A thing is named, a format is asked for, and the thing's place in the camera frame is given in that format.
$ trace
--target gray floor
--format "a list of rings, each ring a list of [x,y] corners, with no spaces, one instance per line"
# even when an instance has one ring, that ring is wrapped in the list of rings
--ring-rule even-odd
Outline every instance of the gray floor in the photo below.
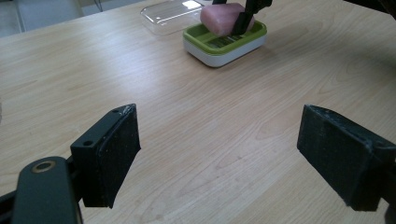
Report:
[[[102,3],[103,11],[117,7],[124,7],[142,0],[110,0]],[[98,6],[92,0],[92,5],[82,7],[84,16],[99,13]],[[19,34],[21,24],[18,19],[17,9],[13,1],[0,0],[0,37]]]

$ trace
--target wooden table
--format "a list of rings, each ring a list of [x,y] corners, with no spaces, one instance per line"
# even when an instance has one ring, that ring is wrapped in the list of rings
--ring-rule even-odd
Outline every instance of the wooden table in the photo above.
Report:
[[[221,68],[154,35],[148,0],[0,39],[0,194],[31,161],[137,104],[142,150],[113,209],[85,223],[383,223],[354,212],[296,148],[304,104],[396,142],[396,21],[343,1],[276,0],[265,45]]]

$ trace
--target pink soap bar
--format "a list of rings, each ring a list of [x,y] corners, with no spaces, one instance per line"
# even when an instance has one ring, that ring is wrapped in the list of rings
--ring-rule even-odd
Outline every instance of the pink soap bar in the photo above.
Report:
[[[201,10],[201,23],[215,35],[230,35],[239,13],[243,11],[245,8],[239,3],[209,5]],[[254,18],[247,30],[253,27],[253,23]]]

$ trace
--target wood grain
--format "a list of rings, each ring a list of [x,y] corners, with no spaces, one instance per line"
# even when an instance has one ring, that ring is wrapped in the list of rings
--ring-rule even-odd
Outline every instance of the wood grain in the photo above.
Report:
[[[278,0],[264,46],[221,68],[154,35],[148,0],[0,38],[0,193],[108,110],[137,104],[142,150],[85,223],[384,223],[354,212],[296,148],[304,104],[396,142],[396,22],[343,1]]]

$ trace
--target green soap dish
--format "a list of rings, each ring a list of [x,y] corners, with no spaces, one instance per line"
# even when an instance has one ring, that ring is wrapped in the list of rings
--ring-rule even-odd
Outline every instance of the green soap dish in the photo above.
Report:
[[[243,35],[221,37],[200,23],[184,30],[183,44],[187,52],[206,65],[220,67],[263,45],[266,34],[266,26],[259,21]]]

